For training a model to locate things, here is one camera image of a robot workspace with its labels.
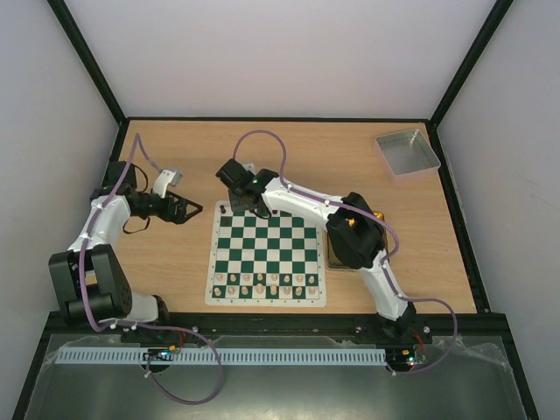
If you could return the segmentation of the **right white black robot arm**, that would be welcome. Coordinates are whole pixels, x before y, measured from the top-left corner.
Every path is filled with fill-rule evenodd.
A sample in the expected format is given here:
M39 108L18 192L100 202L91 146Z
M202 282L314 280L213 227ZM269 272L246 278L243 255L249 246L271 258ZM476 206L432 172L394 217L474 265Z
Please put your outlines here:
M248 210L270 214L290 213L323 228L330 238L333 253L348 268L360 273L373 296L379 329L394 343L412 332L415 306L404 296L389 267L389 252L384 241L388 229L372 213L358 193L346 197L320 194L281 179L274 171L258 173L239 167L217 174L229 195Z

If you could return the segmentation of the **silver tin lid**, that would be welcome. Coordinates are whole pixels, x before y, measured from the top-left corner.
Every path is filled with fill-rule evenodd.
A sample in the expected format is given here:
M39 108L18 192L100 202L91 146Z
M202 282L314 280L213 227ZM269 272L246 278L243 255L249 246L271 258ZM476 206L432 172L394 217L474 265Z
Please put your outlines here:
M437 172L441 163L420 129L408 129L378 136L374 148L387 174L395 182Z

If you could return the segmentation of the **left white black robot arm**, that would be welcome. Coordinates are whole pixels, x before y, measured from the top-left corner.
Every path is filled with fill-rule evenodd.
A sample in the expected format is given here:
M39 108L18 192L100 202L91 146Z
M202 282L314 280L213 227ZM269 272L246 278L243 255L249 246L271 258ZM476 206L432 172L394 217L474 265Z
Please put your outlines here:
M90 196L90 213L78 238L49 259L59 313L70 326L104 330L169 320L160 296L132 290L115 248L134 217L181 225L201 213L202 207L171 192L181 179L179 171L163 169L152 185L138 190L138 170L123 161L110 164L101 186Z

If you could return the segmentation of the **gold tin with dark pieces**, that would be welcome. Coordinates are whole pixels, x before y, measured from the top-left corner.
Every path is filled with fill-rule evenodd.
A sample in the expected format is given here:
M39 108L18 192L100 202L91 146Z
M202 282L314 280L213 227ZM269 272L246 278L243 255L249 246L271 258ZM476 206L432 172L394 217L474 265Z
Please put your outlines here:
M382 212L373 212L373 215L380 219L381 221L385 221L385 216L384 213ZM383 244L384 247L386 248L388 246L388 234L385 230L384 227L379 227L381 229L382 232L382 239L383 239ZM351 267L348 267L347 265L345 265L335 254L334 252L334 248L333 248L333 244L331 241L331 236L328 234L328 232L324 233L324 237L326 239L326 245L325 245L325 256L326 256L326 267L329 270L352 270Z

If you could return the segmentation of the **green white chess board mat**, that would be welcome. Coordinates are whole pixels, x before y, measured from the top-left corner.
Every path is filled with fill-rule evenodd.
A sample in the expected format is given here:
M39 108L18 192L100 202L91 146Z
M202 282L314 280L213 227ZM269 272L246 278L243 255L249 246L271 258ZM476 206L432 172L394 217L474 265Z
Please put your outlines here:
M219 206L224 205L226 214L221 214ZM221 219L231 218L229 227L221 226ZM214 306L322 308L326 306L326 263L324 231L308 220L290 213L280 212L278 216L257 218L250 212L234 212L226 200L216 203L213 217L211 250L209 253L206 279L205 303ZM214 276L221 273L222 284L214 283ZM257 281L257 274L264 274L264 281ZM229 282L229 276L237 276L236 283ZM251 283L243 282L243 275L250 274ZM278 274L278 282L270 281L271 274ZM284 275L291 275L291 284L283 283ZM303 275L302 283L296 282L296 275ZM315 276L316 283L308 284L309 276ZM257 298L254 288L257 284L266 286L266 296ZM270 295L270 286L278 287L278 296ZM238 297L229 298L228 286L238 288ZM251 298L240 298L240 288L251 288ZM281 297L281 288L292 288L291 298ZM296 287L305 287L305 298L295 298ZM221 297L214 297L214 288L221 288ZM308 298L306 289L316 287L316 298Z

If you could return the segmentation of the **black mounting rail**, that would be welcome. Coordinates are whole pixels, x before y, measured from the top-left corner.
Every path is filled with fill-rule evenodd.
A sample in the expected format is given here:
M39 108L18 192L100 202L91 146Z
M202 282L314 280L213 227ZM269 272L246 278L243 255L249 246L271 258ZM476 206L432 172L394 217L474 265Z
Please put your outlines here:
M464 338L501 337L504 342L513 339L505 315L498 313L459 314L458 334ZM412 327L400 335L389 337L382 330L381 317L369 315L325 314L240 314L240 313L180 313L172 312L172 326L198 328L198 333L211 340L225 336L248 337L328 337L336 341L350 340L356 344L378 346L416 344L417 336L431 343L435 336L452 336L451 315L416 315ZM57 312L51 312L46 321L42 339L56 333L95 334L86 326L68 326ZM112 333L125 343L171 344L178 342L178 332L160 332L138 328L131 332Z

